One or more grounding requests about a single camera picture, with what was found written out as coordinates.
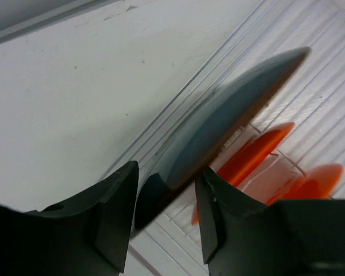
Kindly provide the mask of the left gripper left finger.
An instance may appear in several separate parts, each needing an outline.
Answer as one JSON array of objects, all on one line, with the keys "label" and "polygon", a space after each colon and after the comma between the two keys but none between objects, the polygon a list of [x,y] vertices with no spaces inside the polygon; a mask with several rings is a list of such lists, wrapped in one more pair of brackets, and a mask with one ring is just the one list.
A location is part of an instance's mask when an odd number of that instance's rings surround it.
[{"label": "left gripper left finger", "polygon": [[124,272],[139,166],[42,211],[0,205],[0,275],[119,275]]}]

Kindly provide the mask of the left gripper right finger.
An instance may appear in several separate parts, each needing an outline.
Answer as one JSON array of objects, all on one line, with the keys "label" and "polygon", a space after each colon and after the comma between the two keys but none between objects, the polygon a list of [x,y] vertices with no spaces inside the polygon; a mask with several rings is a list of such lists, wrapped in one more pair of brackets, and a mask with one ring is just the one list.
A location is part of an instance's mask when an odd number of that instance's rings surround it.
[{"label": "left gripper right finger", "polygon": [[266,206],[211,169],[195,192],[210,275],[345,275],[345,200]]}]

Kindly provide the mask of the orange plastic plate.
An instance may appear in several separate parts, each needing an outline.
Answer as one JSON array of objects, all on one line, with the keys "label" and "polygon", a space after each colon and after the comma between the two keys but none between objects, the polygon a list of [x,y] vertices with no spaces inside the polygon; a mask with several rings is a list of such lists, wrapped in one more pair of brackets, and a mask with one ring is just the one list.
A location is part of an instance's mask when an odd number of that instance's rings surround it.
[{"label": "orange plastic plate", "polygon": [[225,182],[266,205],[298,187],[302,177],[277,150],[295,127],[285,122],[250,137],[236,151],[230,146],[211,168]]},{"label": "orange plastic plate", "polygon": [[338,163],[323,164],[302,173],[295,181],[279,188],[266,202],[271,205],[279,200],[325,199],[343,175],[343,166]]}]

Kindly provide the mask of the dark teal ceramic plate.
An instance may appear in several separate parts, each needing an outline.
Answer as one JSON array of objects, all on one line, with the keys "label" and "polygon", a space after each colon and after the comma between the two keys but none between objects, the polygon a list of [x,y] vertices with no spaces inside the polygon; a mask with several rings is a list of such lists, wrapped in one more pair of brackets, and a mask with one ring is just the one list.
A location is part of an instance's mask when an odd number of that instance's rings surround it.
[{"label": "dark teal ceramic plate", "polygon": [[182,121],[148,162],[136,201],[136,232],[185,191],[226,141],[276,95],[310,52],[310,47],[299,47],[256,64],[202,101]]}]

